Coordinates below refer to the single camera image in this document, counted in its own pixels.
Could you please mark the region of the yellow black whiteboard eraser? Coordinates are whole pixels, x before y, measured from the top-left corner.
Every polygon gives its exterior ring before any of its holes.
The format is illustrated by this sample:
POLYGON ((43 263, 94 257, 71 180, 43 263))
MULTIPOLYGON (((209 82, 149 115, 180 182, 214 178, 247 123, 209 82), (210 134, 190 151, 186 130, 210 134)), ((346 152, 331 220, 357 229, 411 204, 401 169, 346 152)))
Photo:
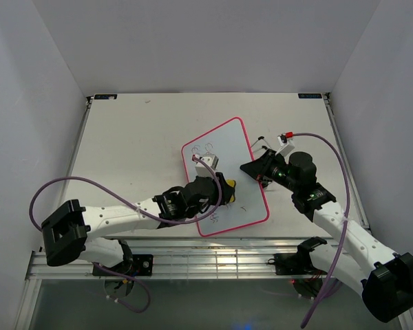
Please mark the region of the yellow black whiteboard eraser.
POLYGON ((225 183, 226 183, 226 188, 224 189, 225 204, 233 203, 235 201, 236 181, 232 179, 227 179, 225 183))

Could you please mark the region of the pink framed whiteboard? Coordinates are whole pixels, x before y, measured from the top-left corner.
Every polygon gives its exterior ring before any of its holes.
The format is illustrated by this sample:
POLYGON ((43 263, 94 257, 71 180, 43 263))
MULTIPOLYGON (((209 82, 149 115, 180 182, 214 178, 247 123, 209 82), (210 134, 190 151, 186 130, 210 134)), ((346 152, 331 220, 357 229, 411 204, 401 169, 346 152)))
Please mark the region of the pink framed whiteboard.
POLYGON ((244 122, 239 117, 231 118, 187 142, 181 149, 182 160, 188 181, 195 179, 193 155, 214 155, 218 158, 216 170, 225 179, 236 181, 235 201, 220 206, 209 218, 197 222, 201 237, 211 237, 232 230, 266 221, 270 212, 262 187, 240 170, 240 166, 253 161, 244 122))

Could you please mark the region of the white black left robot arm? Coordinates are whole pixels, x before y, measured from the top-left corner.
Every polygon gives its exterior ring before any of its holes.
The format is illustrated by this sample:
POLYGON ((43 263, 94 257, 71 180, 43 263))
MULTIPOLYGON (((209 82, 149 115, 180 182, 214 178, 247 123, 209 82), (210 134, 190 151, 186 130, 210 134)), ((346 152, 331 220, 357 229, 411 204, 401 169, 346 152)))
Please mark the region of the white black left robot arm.
POLYGON ((119 206, 91 207, 77 199, 67 200, 41 224, 47 264, 58 267, 84 260, 126 274, 133 267, 132 253, 126 243, 111 235, 205 219, 217 207, 234 202, 235 188, 234 180, 216 172, 135 204, 120 198, 119 206))

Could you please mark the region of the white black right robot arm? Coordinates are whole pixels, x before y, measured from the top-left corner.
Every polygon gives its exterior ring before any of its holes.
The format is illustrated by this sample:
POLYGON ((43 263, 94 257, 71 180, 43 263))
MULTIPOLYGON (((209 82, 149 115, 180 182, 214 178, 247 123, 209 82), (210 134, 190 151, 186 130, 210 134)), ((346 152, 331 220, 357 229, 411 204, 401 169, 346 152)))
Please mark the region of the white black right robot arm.
POLYGON ((413 307, 413 256, 398 254, 343 214, 335 196, 317 181, 317 168, 305 152, 288 159, 268 149, 261 157, 240 166, 255 181, 275 182, 291 191, 299 213, 325 230, 346 251, 341 255, 325 239, 300 243, 295 254, 275 256, 278 267, 313 273, 321 270, 360 295, 369 312, 389 322, 413 307))

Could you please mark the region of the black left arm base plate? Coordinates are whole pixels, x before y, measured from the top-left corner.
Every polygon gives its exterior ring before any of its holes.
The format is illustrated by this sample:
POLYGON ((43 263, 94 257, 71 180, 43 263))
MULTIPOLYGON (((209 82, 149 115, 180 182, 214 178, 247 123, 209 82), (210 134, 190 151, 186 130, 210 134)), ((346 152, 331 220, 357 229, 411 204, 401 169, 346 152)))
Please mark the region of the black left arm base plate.
POLYGON ((128 276, 151 276, 153 272, 153 255, 133 254, 115 266, 109 267, 108 270, 128 276))

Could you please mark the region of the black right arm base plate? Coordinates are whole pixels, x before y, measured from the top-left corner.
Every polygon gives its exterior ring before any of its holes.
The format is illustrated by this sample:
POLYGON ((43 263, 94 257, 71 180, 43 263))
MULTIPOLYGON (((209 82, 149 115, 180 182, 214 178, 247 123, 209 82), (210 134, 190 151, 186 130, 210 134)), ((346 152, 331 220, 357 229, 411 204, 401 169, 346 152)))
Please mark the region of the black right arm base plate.
POLYGON ((326 275, 325 271, 313 266, 309 256, 296 253, 277 253, 266 262, 275 268, 275 274, 280 275, 326 275))

